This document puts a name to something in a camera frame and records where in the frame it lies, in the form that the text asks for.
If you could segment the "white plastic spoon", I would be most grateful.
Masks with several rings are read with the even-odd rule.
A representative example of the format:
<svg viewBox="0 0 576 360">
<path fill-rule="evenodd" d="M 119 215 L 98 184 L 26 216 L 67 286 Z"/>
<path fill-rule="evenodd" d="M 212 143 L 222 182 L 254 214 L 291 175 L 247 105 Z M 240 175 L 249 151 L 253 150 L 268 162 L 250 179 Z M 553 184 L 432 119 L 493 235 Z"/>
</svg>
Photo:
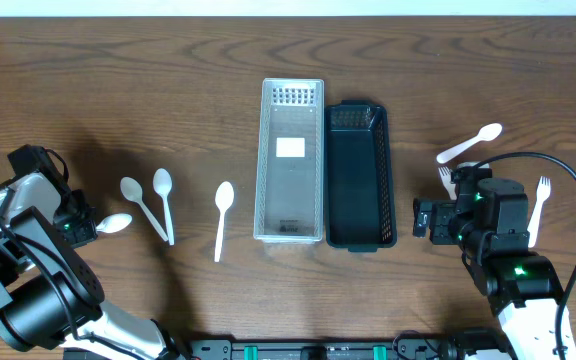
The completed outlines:
<svg viewBox="0 0 576 360">
<path fill-rule="evenodd" d="M 141 208 L 142 212 L 153 226 L 155 231 L 158 233 L 158 235 L 162 238 L 163 241 L 167 242 L 168 236 L 165 230 L 143 201 L 143 189 L 141 185 L 131 177 L 123 177 L 120 180 L 120 191 L 125 199 L 136 203 Z"/>
<path fill-rule="evenodd" d="M 175 235 L 168 199 L 169 194 L 172 191 L 172 178 L 166 169 L 159 168 L 156 170 L 153 177 L 153 188 L 162 198 L 168 243 L 170 246 L 173 246 L 175 244 Z"/>
<path fill-rule="evenodd" d="M 98 233 L 112 234 L 122 231 L 132 222 L 132 216 L 127 213 L 117 213 L 105 217 L 97 226 Z"/>
<path fill-rule="evenodd" d="M 439 153 L 436 156 L 436 161 L 439 164 L 445 164 L 479 142 L 489 142 L 495 140 L 502 133 L 502 131 L 503 126 L 500 123 L 491 123 L 485 125 L 474 137 Z"/>
<path fill-rule="evenodd" d="M 217 227 L 217 234 L 215 239 L 215 251 L 214 251 L 215 263 L 218 263 L 221 259 L 223 238 L 224 238 L 225 215 L 228 209 L 232 206 L 233 202 L 234 202 L 234 188 L 230 182 L 224 181 L 219 185 L 215 194 L 215 204 L 219 210 L 219 222 Z"/>
</svg>

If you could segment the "white plastic fork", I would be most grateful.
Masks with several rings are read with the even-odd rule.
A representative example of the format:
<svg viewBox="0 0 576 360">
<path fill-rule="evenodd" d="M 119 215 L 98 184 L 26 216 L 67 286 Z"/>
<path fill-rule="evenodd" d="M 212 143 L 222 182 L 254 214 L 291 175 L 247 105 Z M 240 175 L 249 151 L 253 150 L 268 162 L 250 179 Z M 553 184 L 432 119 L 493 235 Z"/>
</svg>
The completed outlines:
<svg viewBox="0 0 576 360">
<path fill-rule="evenodd" d="M 527 230 L 529 232 L 529 248 L 533 248 L 537 243 L 543 206 L 549 199 L 551 190 L 551 180 L 546 176 L 541 176 L 536 189 L 536 200 L 534 208 L 527 226 Z"/>
<path fill-rule="evenodd" d="M 438 173 L 441 182 L 451 200 L 457 199 L 456 184 L 452 182 L 452 172 L 448 167 L 439 167 Z"/>
</svg>

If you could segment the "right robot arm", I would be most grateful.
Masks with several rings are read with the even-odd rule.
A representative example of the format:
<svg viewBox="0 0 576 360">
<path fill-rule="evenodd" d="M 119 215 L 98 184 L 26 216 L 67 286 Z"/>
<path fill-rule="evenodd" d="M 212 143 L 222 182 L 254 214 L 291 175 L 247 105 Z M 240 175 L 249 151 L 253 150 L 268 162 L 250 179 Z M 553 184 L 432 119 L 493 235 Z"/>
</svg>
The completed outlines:
<svg viewBox="0 0 576 360">
<path fill-rule="evenodd" d="M 413 234 L 460 248 L 502 332 L 456 335 L 441 344 L 442 357 L 576 359 L 564 289 L 552 263 L 531 249 L 523 185 L 470 166 L 452 171 L 451 180 L 454 199 L 414 200 Z"/>
</svg>

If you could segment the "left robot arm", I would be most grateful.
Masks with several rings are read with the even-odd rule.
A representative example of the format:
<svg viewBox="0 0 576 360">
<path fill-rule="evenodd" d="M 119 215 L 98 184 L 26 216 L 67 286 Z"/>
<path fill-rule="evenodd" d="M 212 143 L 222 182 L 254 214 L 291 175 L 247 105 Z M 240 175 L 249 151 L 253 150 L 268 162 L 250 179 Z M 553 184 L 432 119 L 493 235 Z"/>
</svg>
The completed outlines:
<svg viewBox="0 0 576 360">
<path fill-rule="evenodd" d="M 98 236 L 95 210 L 68 185 L 64 160 L 24 145 L 0 184 L 0 337 L 27 352 L 61 347 L 67 359 L 189 359 L 154 320 L 107 301 L 77 254 Z"/>
</svg>

